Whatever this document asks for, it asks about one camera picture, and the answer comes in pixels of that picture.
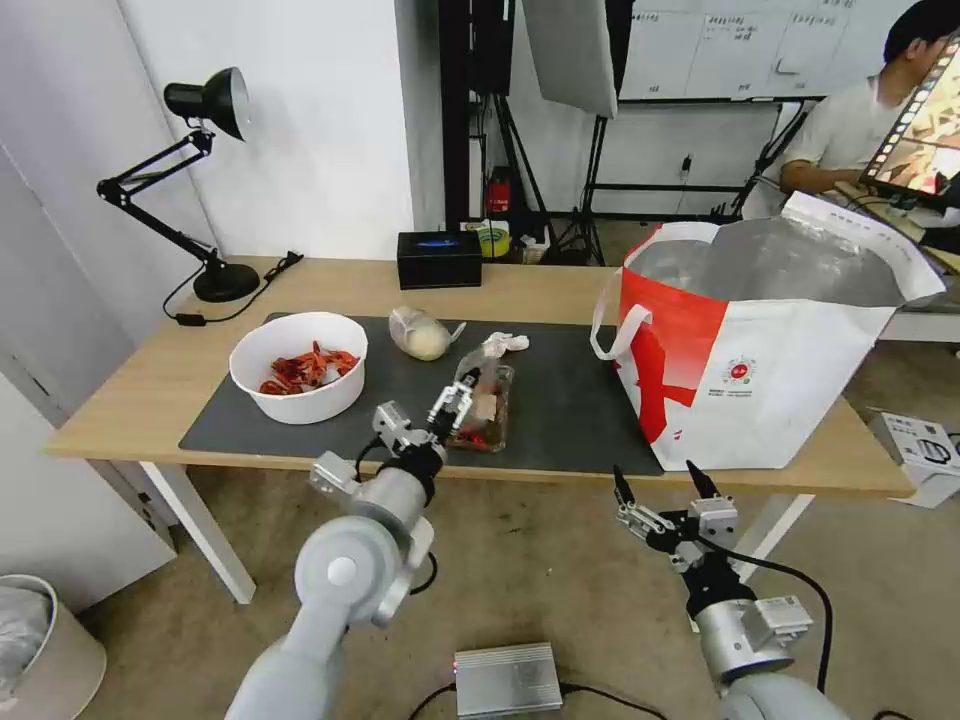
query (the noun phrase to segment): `monitor screen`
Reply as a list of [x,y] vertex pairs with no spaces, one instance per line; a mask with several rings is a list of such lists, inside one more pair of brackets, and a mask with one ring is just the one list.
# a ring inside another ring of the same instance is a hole
[[863,179],[912,197],[945,200],[960,192],[960,34],[947,43]]

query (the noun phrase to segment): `logo on bag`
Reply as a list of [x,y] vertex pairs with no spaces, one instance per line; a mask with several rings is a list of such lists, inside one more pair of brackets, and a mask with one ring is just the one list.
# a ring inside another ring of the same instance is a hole
[[728,385],[749,385],[753,380],[757,363],[751,358],[740,357],[731,360],[723,374],[723,382]]

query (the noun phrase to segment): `whiteboard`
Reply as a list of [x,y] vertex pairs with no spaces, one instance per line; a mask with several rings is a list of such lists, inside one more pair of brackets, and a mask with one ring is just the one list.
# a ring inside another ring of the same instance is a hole
[[636,0],[621,100],[811,97],[875,74],[916,0]]

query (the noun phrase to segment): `man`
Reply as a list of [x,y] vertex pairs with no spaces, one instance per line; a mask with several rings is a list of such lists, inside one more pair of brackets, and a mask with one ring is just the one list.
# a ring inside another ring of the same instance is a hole
[[876,77],[831,95],[810,113],[784,153],[780,188],[822,193],[856,183],[914,89],[960,27],[960,2],[921,0],[890,30]]

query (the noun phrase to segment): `lamp base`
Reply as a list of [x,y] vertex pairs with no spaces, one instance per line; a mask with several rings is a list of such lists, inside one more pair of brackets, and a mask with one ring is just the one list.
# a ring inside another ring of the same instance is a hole
[[204,302],[229,302],[246,297],[260,286],[260,276],[249,265],[207,265],[193,292]]

